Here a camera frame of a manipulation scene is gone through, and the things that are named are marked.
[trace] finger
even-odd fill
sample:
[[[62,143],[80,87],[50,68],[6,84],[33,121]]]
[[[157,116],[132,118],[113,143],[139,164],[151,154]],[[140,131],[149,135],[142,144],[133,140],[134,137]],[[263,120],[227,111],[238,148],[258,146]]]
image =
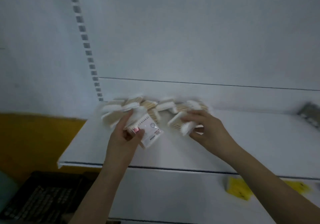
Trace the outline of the finger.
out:
[[[195,132],[203,133],[205,131],[204,127],[199,127],[194,129]]]
[[[186,116],[182,117],[181,120],[183,121],[194,121],[198,124],[204,125],[204,122],[206,121],[206,118],[200,115],[196,114],[190,114],[188,113]]]
[[[136,135],[132,138],[132,140],[129,141],[130,144],[138,145],[141,142],[143,135],[144,135],[144,129],[139,130],[136,133]]]
[[[203,117],[211,116],[211,114],[207,113],[204,110],[190,110],[190,111],[188,111],[188,113],[200,115],[200,116],[203,116]]]
[[[118,132],[122,132],[133,112],[134,111],[131,109],[126,115],[124,115],[120,119],[120,121],[117,123],[116,128],[114,130]]]
[[[195,131],[192,131],[190,134],[189,134],[190,138],[197,141],[199,144],[202,145],[202,141],[203,141],[203,136],[198,134],[197,132]]]

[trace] black crate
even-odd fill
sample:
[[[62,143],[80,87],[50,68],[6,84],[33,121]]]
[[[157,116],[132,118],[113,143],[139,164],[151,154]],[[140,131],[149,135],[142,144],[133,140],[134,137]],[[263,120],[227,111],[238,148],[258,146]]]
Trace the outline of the black crate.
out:
[[[0,219],[61,223],[61,215],[78,208],[93,182],[80,174],[33,172]]]

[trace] person's left hand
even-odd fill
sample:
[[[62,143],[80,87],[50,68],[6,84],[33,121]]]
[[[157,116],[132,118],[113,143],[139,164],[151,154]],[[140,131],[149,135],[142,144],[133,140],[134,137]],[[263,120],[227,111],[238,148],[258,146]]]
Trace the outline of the person's left hand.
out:
[[[144,135],[144,130],[138,131],[134,137],[124,130],[132,113],[133,110],[130,110],[120,119],[109,139],[102,170],[112,176],[122,178]]]

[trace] yellow wall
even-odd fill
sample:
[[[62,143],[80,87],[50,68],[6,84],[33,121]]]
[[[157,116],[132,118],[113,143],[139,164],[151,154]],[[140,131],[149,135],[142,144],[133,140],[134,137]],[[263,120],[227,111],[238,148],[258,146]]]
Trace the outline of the yellow wall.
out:
[[[33,171],[83,173],[93,168],[57,168],[57,160],[85,120],[0,114],[0,170],[19,183]]]

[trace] forearm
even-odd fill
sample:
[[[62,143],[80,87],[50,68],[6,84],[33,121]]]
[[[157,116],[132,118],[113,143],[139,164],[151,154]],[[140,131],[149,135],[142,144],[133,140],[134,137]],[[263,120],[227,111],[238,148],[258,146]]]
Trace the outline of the forearm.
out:
[[[70,224],[105,224],[121,179],[122,174],[111,174],[102,168]]]
[[[289,187],[253,156],[237,147],[226,158],[242,176],[263,207],[275,222],[315,223],[320,220],[320,209]]]

